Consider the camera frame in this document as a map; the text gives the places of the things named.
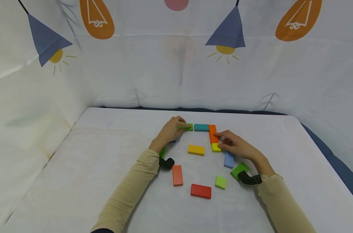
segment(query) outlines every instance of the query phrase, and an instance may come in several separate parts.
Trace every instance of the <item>green block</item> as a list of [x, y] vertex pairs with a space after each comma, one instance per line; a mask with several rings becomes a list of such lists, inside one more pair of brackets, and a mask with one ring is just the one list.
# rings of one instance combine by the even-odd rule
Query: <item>green block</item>
[[220, 189], [226, 189], [227, 185], [227, 179], [221, 176], [217, 176], [215, 179], [215, 187], [218, 187]]
[[179, 128], [183, 128], [185, 131], [193, 131], [193, 124], [187, 123], [187, 125], [190, 125], [190, 128], [186, 128], [186, 127], [179, 127]]
[[239, 178], [237, 176], [242, 171], [245, 171], [245, 172], [249, 171], [248, 166], [243, 162], [239, 164], [237, 167], [235, 167], [235, 169], [233, 169], [230, 174], [236, 181], [239, 181]]
[[165, 147], [162, 148], [161, 152], [160, 152], [160, 157], [165, 159]]

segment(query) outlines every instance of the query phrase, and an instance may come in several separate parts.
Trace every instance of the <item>beige sleeve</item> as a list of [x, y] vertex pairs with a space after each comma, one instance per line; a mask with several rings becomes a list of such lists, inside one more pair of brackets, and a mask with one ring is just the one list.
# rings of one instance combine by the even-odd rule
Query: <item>beige sleeve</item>
[[127, 219], [159, 168], [157, 152], [146, 149], [117, 186], [90, 232], [106, 228], [121, 233]]
[[267, 206], [278, 233], [316, 233], [280, 175], [262, 175], [262, 180], [258, 194]]

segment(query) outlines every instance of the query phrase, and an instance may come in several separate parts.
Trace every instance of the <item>black wristband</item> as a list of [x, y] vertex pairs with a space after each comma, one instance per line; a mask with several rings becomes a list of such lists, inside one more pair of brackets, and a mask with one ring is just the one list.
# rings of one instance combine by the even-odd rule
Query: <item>black wristband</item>
[[160, 157], [158, 164], [160, 165], [160, 167], [169, 170], [174, 166], [175, 162], [174, 162], [174, 159], [172, 159], [172, 158], [168, 158], [165, 161], [162, 157]]
[[237, 175], [238, 179], [241, 180], [244, 184], [255, 185], [262, 183], [261, 175], [249, 176], [245, 171], [240, 172]]

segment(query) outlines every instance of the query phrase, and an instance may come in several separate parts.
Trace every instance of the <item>wooden block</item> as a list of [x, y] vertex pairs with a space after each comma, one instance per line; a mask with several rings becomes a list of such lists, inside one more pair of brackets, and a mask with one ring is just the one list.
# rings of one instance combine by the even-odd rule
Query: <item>wooden block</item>
[[232, 169], [234, 161], [235, 161], [235, 155], [229, 151], [226, 151], [226, 154], [224, 156], [224, 166]]
[[245, 172], [249, 171], [248, 166], [243, 162], [240, 163], [235, 169], [233, 169], [230, 174], [236, 181], [239, 181], [239, 178], [237, 176], [242, 171], [245, 171]]
[[195, 131], [209, 132], [209, 125], [195, 124]]
[[205, 154], [205, 147], [199, 147], [199, 146], [189, 145], [189, 146], [188, 146], [188, 154], [195, 154], [195, 155], [204, 156], [204, 154]]
[[218, 147], [218, 144], [219, 143], [212, 143], [211, 144], [211, 150], [213, 151], [213, 152], [221, 152], [222, 150]]
[[191, 123], [187, 123], [187, 125], [190, 125], [191, 127], [190, 128], [186, 128], [186, 127], [179, 127], [179, 128], [183, 128], [184, 131], [193, 131], [193, 124]]
[[215, 187], [218, 187], [220, 189], [226, 189], [227, 185], [227, 179], [221, 176], [217, 176], [215, 179]]
[[211, 187], [206, 187], [198, 184], [191, 185], [191, 196], [211, 199]]
[[182, 166], [181, 165], [174, 165], [172, 167], [172, 170], [173, 170], [173, 183], [174, 183], [174, 186], [183, 185]]
[[163, 159], [165, 158], [165, 147], [162, 148], [162, 150], [160, 152], [160, 157], [163, 158]]
[[209, 137], [210, 137], [210, 144], [219, 143], [218, 137], [214, 136], [214, 133], [217, 132], [215, 125], [209, 125]]

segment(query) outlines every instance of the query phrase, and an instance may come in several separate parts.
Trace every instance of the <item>white tablecloth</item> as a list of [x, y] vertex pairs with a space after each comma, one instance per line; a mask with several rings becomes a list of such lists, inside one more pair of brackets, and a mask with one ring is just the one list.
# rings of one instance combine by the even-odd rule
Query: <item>white tablecloth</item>
[[[105, 108], [83, 113], [1, 233], [88, 233], [139, 154], [176, 115], [230, 129], [261, 150], [318, 233], [353, 233], [353, 196], [296, 118]], [[205, 156], [187, 154], [189, 144], [204, 146]], [[274, 232], [255, 189], [230, 176], [207, 132], [185, 132], [167, 146], [168, 157], [182, 165], [183, 186], [174, 187], [172, 172], [161, 170], [125, 232]], [[216, 176], [227, 178], [226, 190], [214, 187]], [[191, 196], [192, 183], [211, 186], [211, 199]]]

